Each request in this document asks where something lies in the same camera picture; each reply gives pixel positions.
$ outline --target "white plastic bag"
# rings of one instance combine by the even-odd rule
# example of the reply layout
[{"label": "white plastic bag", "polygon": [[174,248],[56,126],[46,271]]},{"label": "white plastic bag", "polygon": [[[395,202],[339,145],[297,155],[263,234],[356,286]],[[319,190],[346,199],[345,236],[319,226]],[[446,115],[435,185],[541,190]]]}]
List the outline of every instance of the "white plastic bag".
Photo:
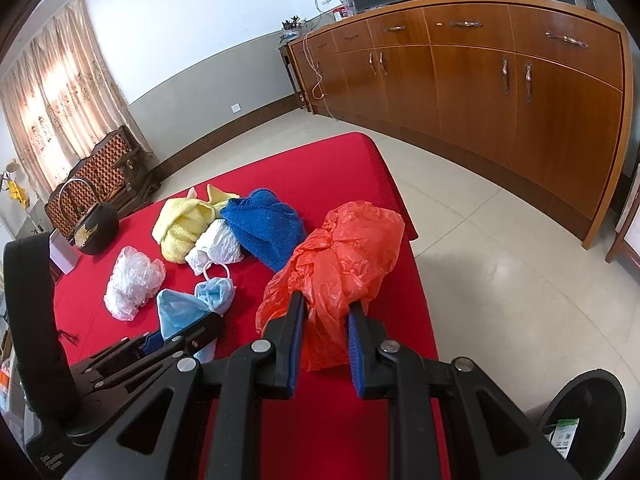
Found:
[{"label": "white plastic bag", "polygon": [[226,220],[217,219],[200,235],[185,258],[196,276],[210,264],[235,264],[242,260],[242,250]]},{"label": "white plastic bag", "polygon": [[104,304],[120,321],[133,321],[138,307],[154,297],[164,282],[164,263],[126,246],[120,251],[107,284]]}]

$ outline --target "potted plant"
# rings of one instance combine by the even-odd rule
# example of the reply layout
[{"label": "potted plant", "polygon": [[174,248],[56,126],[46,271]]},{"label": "potted plant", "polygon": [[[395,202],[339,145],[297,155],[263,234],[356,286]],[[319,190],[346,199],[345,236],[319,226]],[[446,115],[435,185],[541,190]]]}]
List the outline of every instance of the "potted plant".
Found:
[{"label": "potted plant", "polygon": [[300,20],[299,16],[293,16],[290,20],[282,22],[282,28],[284,34],[280,37],[280,42],[295,40],[302,34],[302,27],[305,24],[303,20]]}]

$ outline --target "blue gripper pad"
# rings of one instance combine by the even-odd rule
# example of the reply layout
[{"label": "blue gripper pad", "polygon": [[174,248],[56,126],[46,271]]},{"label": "blue gripper pad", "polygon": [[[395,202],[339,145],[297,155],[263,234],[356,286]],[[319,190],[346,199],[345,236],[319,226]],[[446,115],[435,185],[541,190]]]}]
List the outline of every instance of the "blue gripper pad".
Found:
[{"label": "blue gripper pad", "polygon": [[362,364],[362,346],[358,339],[358,331],[353,314],[349,314],[347,324],[347,337],[349,343],[349,365],[351,367],[351,381],[356,389],[358,397],[364,396],[364,367]]},{"label": "blue gripper pad", "polygon": [[293,396],[298,386],[298,377],[300,376],[300,356],[302,355],[302,325],[305,318],[305,308],[299,308],[296,314],[296,323],[291,341],[291,349],[289,351],[289,379],[287,380],[287,390],[289,395]]},{"label": "blue gripper pad", "polygon": [[151,355],[156,350],[161,349],[164,346],[164,339],[162,334],[158,330],[146,337],[145,343],[140,347],[144,355]]}]

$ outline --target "curtain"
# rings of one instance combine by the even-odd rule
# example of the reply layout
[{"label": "curtain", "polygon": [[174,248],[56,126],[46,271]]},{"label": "curtain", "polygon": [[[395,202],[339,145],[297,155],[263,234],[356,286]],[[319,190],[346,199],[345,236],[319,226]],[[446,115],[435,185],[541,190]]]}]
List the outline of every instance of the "curtain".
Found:
[{"label": "curtain", "polygon": [[102,59],[84,0],[72,0],[31,41],[0,84],[0,100],[18,158],[45,202],[122,124],[150,151]]}]

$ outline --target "orange plastic bag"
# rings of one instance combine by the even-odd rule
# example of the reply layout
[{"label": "orange plastic bag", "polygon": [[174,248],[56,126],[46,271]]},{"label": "orange plastic bag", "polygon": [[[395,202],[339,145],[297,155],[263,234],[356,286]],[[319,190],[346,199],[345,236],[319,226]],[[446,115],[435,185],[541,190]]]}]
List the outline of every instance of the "orange plastic bag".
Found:
[{"label": "orange plastic bag", "polygon": [[327,213],[322,227],[293,251],[287,265],[264,290],[255,317],[260,332],[284,316],[294,290],[304,294],[302,368],[320,370],[346,364],[346,317],[360,300],[367,313],[382,279],[394,268],[404,232],[402,217],[369,202],[347,202]]}]

